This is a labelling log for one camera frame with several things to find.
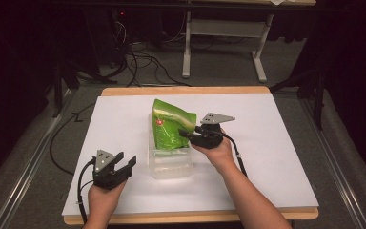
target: green snack package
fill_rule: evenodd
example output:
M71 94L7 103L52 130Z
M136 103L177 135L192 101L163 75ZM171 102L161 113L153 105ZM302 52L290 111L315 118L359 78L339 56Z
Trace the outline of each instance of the green snack package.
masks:
M197 115L187 113L169 103L156 99L152 107L152 127L155 148L172 150L189 146L189 140L179 135L179 129L194 132Z

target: clear plastic container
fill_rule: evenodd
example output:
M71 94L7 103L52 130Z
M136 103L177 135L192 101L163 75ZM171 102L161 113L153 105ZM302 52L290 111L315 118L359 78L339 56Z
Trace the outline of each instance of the clear plastic container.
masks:
M188 177L193 173L190 147L174 150L158 150L153 139L152 114L149 118L148 167L157 179Z

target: table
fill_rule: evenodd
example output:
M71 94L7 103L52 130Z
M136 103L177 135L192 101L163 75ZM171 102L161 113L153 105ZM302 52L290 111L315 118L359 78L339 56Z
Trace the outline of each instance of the table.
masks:
M236 121L224 123L223 128L227 133L232 133L230 136L235 139L239 151L241 149L252 149L249 151L256 152L254 154L241 152L250 179L256 187L277 206L286 219L314 219L318 216L318 203L315 195L289 139L273 97L267 88L108 88L103 91L102 96L99 96L97 100L90 128L78 160L75 171L76 176L73 178L70 194L63 212L64 221L67 224L82 224L82 218L77 204L75 204L75 183L81 168L87 160L95 156L97 148L109 151L112 154L119 152L114 149L119 150L119 148L122 148L126 156L120 162L122 163L120 166L127 163L126 161L133 155L144 151L143 155L137 156L137 164L133 168L134 175L129 179L110 223L239 220L227 191L221 188L225 186L220 179L220 175L214 170L207 158L199 152L193 151L194 173L190 177L172 180L151 178L145 161L145 149L148 147L146 146L148 130L145 130L145 128L140 130L141 128L136 127L141 125L140 120L147 124L150 111L143 113L142 109L150 110L152 104L143 103L151 103L155 97L173 101L184 107L193 105L191 109L196 108L201 111L198 113L198 121L202 118L201 114L206 110L213 110L217 113L225 111L224 115L234 115ZM236 106L240 104L241 109L230 110L230 106L235 104L230 100L231 98L234 98L237 102ZM198 104L202 103L203 100L210 103L205 105L205 108L198 108ZM247 111L249 107L254 108L254 111L244 114L244 111ZM271 123L267 125L266 122L259 120L271 121ZM254 126L245 135L234 131L238 126L243 127L244 123L248 125L248 122L252 122ZM126 125L130 128L127 132L123 131L126 130ZM132 135L138 135L139 137L136 137L134 144L129 144L128 139L131 139ZM265 135L272 135L276 144L266 140ZM270 166L266 164L267 159L270 161ZM91 178L84 176L84 182L89 181L89 179ZM276 182L283 179L286 179L284 186ZM159 194L159 189L153 186L162 187L162 192L167 194L167 201L165 201L164 195ZM85 188L83 193L86 203L88 189L88 187ZM213 201L203 203L201 201L204 200L201 199L204 198L210 198ZM172 202L171 206L166 206L168 202Z
M222 3L243 3L243 4L275 4L294 5L294 6L314 6L316 0L297 0L286 1L283 0L201 0L200 2L222 2ZM222 35L222 36L236 36L236 37L255 37L259 38L256 51L252 51L252 60L257 72L260 83L267 82L266 74L264 73L263 65L260 60L260 55L266 43L267 35L273 22L273 14L267 15L265 21L261 22L244 22L244 21L227 21L227 20L210 20L210 19L192 19L190 11L186 13L186 45L183 55L183 73L184 78L190 77L190 63L191 63L191 35Z

